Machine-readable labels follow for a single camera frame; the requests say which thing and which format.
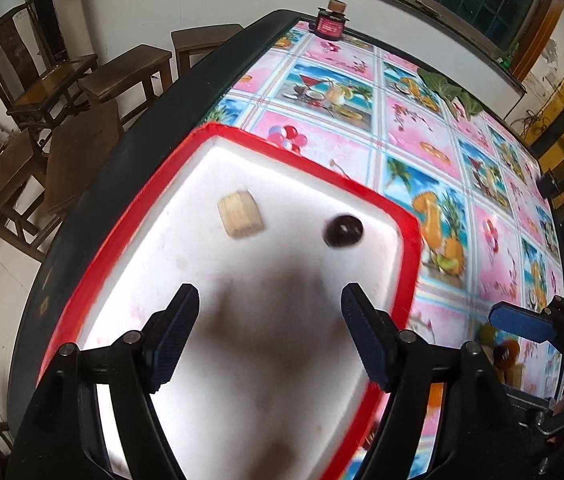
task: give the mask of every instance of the green leaf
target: green leaf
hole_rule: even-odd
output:
[[[484,110],[481,103],[465,90],[462,90],[462,92],[460,92],[458,99],[464,107],[466,118],[468,120],[471,120],[471,118],[478,116]]]
[[[459,97],[463,89],[459,86],[452,85],[448,82],[445,76],[442,74],[437,74],[435,72],[428,72],[423,68],[417,69],[417,75],[422,78],[426,87],[439,95],[442,100],[446,103],[450,113],[452,113],[455,120],[458,119],[457,110],[452,105],[452,100]]]

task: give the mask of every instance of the brown bottle cap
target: brown bottle cap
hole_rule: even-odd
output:
[[[347,4],[345,4],[344,2],[340,2],[339,0],[329,0],[329,10],[332,10],[333,12],[344,14],[346,8]]]

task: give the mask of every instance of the metal screw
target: metal screw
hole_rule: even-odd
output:
[[[138,332],[137,330],[131,330],[130,332],[127,332],[122,336],[122,340],[125,343],[131,345],[138,342],[140,340],[140,337],[142,337],[142,333]]]
[[[548,471],[548,458],[544,457],[540,462],[540,468],[537,470],[537,473],[543,475],[546,473],[546,471]]]
[[[404,343],[414,343],[417,341],[417,335],[412,330],[402,330],[399,333],[399,339]]]
[[[477,355],[481,352],[481,346],[475,343],[475,341],[468,341],[468,343],[466,343],[466,350],[471,355]]]
[[[60,346],[60,355],[67,356],[71,355],[75,351],[75,345],[73,343],[64,343]]]

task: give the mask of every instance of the pink label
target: pink label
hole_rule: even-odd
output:
[[[342,35],[344,31],[344,23],[335,22],[334,20],[329,20],[328,18],[322,18],[317,23],[318,32],[322,34],[328,34],[334,38],[338,38]]]

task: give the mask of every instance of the bottle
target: bottle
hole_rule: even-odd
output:
[[[327,41],[339,41],[344,33],[344,24],[348,21],[344,16],[347,4],[339,0],[329,0],[328,9],[319,8],[315,22],[314,34]]]

